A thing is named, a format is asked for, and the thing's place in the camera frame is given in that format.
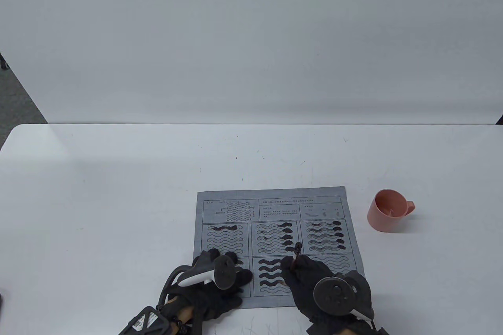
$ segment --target black ink stroke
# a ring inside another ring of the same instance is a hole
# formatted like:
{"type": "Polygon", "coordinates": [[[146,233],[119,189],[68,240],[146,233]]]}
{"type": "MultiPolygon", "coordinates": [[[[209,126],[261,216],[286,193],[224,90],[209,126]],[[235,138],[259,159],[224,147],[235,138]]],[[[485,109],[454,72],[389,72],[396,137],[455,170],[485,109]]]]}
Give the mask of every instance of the black ink stroke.
{"type": "Polygon", "coordinates": [[[280,265],[276,265],[275,267],[267,267],[266,265],[261,265],[259,267],[259,271],[268,271],[268,272],[274,272],[280,269],[281,269],[280,265]]]}
{"type": "Polygon", "coordinates": [[[268,287],[275,287],[278,284],[285,285],[285,282],[283,280],[275,280],[273,282],[270,282],[270,281],[267,281],[267,280],[261,280],[260,281],[260,286],[266,285],[268,287]]]}
{"type": "Polygon", "coordinates": [[[341,227],[333,227],[332,229],[328,227],[321,227],[320,229],[309,228],[307,231],[312,231],[314,233],[321,233],[322,231],[341,231],[341,227]]]}
{"type": "Polygon", "coordinates": [[[273,259],[271,261],[268,261],[267,259],[260,259],[259,264],[266,264],[266,265],[275,265],[280,263],[281,259],[273,259]]]}
{"type": "Polygon", "coordinates": [[[208,227],[209,231],[221,231],[223,229],[227,229],[228,231],[236,231],[237,229],[243,229],[241,225],[224,225],[222,227],[208,227]]]}
{"type": "Polygon", "coordinates": [[[258,224],[257,229],[271,229],[274,227],[291,227],[292,223],[291,222],[284,222],[280,225],[278,224],[258,224]]]}
{"type": "Polygon", "coordinates": [[[264,272],[259,276],[259,278],[261,279],[269,279],[269,280],[274,280],[275,278],[278,277],[281,277],[281,272],[276,272],[275,274],[269,274],[267,272],[264,272]]]}
{"type": "Polygon", "coordinates": [[[332,225],[341,225],[340,221],[333,221],[333,222],[308,222],[307,226],[308,227],[331,227],[332,225]]]}
{"type": "Polygon", "coordinates": [[[291,293],[291,290],[288,287],[285,287],[283,285],[277,285],[274,288],[262,287],[262,288],[260,288],[260,292],[266,292],[266,293],[269,293],[269,294],[291,293]]]}
{"type": "Polygon", "coordinates": [[[265,234],[266,236],[270,236],[272,234],[293,233],[293,230],[286,227],[284,229],[271,229],[270,231],[258,231],[257,233],[265,234]]]}
{"type": "Polygon", "coordinates": [[[324,245],[325,243],[330,243],[332,245],[337,245],[338,243],[344,243],[344,240],[341,240],[340,238],[337,238],[336,240],[323,240],[323,241],[318,241],[318,240],[309,240],[310,245],[324,245]]]}
{"type": "Polygon", "coordinates": [[[284,242],[281,242],[279,240],[270,240],[270,241],[267,241],[267,242],[259,242],[258,246],[278,246],[278,247],[281,247],[281,246],[290,246],[290,245],[293,245],[293,241],[291,240],[288,240],[288,241],[284,241],[284,242]]]}
{"type": "Polygon", "coordinates": [[[326,251],[326,250],[332,250],[332,251],[337,251],[337,249],[345,250],[345,246],[343,245],[338,245],[337,247],[332,247],[332,246],[325,246],[325,247],[318,247],[318,246],[311,246],[309,247],[311,251],[316,250],[316,251],[326,251]]]}
{"type": "Polygon", "coordinates": [[[242,231],[233,231],[232,233],[217,233],[216,231],[209,231],[208,237],[211,237],[211,236],[219,237],[223,234],[228,234],[229,236],[242,236],[243,232],[242,231]]]}

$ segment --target printed diagram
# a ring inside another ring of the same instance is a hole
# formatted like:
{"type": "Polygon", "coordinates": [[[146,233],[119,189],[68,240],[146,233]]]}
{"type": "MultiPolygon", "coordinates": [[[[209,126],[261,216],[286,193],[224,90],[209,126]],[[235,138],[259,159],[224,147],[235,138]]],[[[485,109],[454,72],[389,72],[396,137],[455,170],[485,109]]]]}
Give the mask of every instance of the printed diagram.
{"type": "Polygon", "coordinates": [[[194,255],[232,251],[238,267],[253,271],[242,308],[294,305],[280,262],[293,256],[296,242],[334,273],[363,273],[343,187],[198,194],[194,255]]]}
{"type": "Polygon", "coordinates": [[[290,255],[299,239],[296,222],[260,222],[251,224],[254,256],[290,255]]]}
{"type": "Polygon", "coordinates": [[[345,220],[300,222],[307,254],[351,253],[345,220]]]}
{"type": "Polygon", "coordinates": [[[333,273],[346,274],[356,270],[356,263],[352,254],[344,255],[308,255],[312,260],[323,262],[333,273]]]}
{"type": "Polygon", "coordinates": [[[222,209],[227,213],[227,221],[230,222],[245,222],[252,219],[253,207],[250,207],[250,202],[228,202],[227,207],[222,209]]]}
{"type": "Polygon", "coordinates": [[[287,296],[290,288],[281,277],[282,258],[253,258],[255,296],[287,296]]]}
{"type": "Polygon", "coordinates": [[[248,226],[244,224],[214,224],[203,228],[203,249],[218,249],[221,254],[235,252],[248,255],[248,226]]]}

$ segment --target gloved hand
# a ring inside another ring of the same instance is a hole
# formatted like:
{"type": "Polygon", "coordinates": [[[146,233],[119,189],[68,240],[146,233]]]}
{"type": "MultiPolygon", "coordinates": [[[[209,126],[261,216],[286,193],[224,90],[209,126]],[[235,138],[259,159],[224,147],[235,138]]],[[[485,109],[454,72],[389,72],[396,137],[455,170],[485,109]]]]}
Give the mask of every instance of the gloved hand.
{"type": "Polygon", "coordinates": [[[354,315],[335,317],[325,313],[316,305],[313,291],[318,281],[329,276],[342,276],[342,274],[334,274],[325,263],[313,261],[306,255],[298,256],[293,271],[290,270],[292,263],[292,256],[282,259],[281,275],[292,291],[295,305],[313,323],[313,326],[307,330],[309,335],[334,335],[345,328],[358,335],[378,334],[367,322],[358,320],[354,315]]]}
{"type": "MultiPolygon", "coordinates": [[[[214,260],[220,256],[217,249],[211,249],[208,252],[210,259],[214,260]]],[[[237,255],[232,252],[226,253],[234,264],[237,263],[237,255]]],[[[192,262],[192,266],[196,264],[198,257],[192,262]]],[[[183,308],[184,306],[194,307],[194,318],[192,320],[192,335],[201,335],[202,321],[216,319],[223,313],[232,309],[238,308],[242,299],[237,296],[237,293],[242,292],[242,286],[250,283],[253,278],[253,273],[250,270],[241,269],[236,274],[236,281],[226,290],[217,288],[214,282],[205,284],[199,283],[188,287],[180,287],[174,284],[165,289],[168,294],[168,302],[173,304],[158,305],[158,309],[168,319],[183,308]]]]}

